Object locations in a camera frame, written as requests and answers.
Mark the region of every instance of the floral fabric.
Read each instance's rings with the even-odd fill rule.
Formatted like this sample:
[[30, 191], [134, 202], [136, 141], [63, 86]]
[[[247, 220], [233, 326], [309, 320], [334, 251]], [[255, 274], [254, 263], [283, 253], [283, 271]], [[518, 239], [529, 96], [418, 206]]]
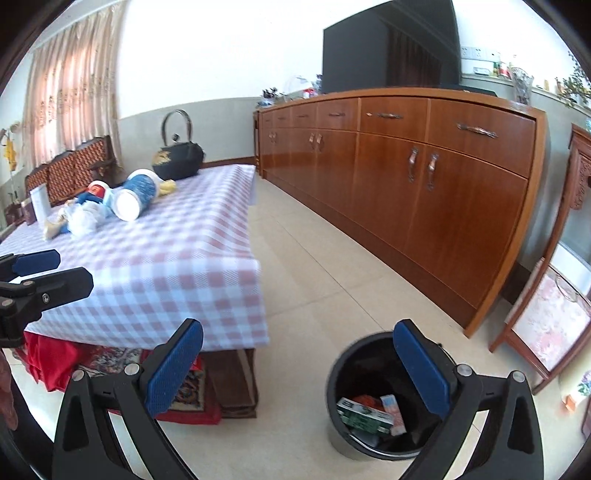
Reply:
[[583, 333], [590, 319], [588, 301], [549, 267], [513, 331], [542, 364], [552, 370]]

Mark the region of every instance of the cabinet door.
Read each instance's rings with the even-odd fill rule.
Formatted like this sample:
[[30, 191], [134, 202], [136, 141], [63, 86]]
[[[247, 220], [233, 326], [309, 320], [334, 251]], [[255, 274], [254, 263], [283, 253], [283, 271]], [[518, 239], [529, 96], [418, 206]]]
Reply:
[[500, 267], [526, 179], [429, 147], [404, 253], [478, 307]]
[[259, 138], [261, 170], [273, 173], [273, 129], [261, 121]]
[[289, 129], [273, 129], [273, 175], [290, 182]]
[[316, 135], [311, 128], [290, 129], [291, 184], [316, 198]]
[[351, 218], [399, 251], [408, 236], [426, 148], [359, 134]]
[[356, 132], [316, 134], [316, 198], [345, 216], [350, 215], [356, 139]]

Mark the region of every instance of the black trash bin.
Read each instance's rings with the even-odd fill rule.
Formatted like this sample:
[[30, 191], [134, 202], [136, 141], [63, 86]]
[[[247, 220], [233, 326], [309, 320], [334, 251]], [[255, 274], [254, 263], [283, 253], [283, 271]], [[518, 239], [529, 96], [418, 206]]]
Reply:
[[[358, 395], [396, 396], [407, 432], [372, 447], [351, 433], [337, 412], [337, 402]], [[326, 385], [329, 440], [354, 460], [406, 460], [416, 457], [441, 418], [427, 410], [396, 354], [392, 332], [376, 333], [351, 345], [336, 361]]]

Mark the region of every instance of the pink and white tablecloth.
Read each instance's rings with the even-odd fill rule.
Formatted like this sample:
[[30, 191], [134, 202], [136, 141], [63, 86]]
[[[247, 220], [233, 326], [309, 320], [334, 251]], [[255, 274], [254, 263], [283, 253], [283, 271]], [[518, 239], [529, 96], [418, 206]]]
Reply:
[[191, 317], [203, 325], [204, 351], [266, 345], [260, 265], [247, 227], [254, 175], [246, 165], [200, 170], [135, 222], [113, 217], [82, 239], [46, 242], [38, 223], [21, 225], [0, 255], [54, 248], [58, 270], [85, 267], [95, 282], [89, 298], [45, 312], [27, 331], [152, 349]]

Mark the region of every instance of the box in trash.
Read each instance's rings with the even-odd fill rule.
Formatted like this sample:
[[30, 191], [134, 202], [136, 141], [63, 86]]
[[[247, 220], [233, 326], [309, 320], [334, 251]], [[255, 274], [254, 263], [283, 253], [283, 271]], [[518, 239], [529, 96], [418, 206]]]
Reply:
[[400, 413], [400, 407], [398, 406], [396, 397], [394, 397], [394, 395], [384, 395], [379, 399], [382, 401], [384, 410], [392, 416], [394, 421], [394, 425], [390, 430], [390, 435], [395, 437], [406, 433], [406, 427], [404, 426], [404, 420], [402, 419], [402, 414]]
[[341, 398], [336, 404], [337, 412], [345, 425], [378, 435], [390, 435], [394, 420], [389, 413], [366, 407], [348, 398]]

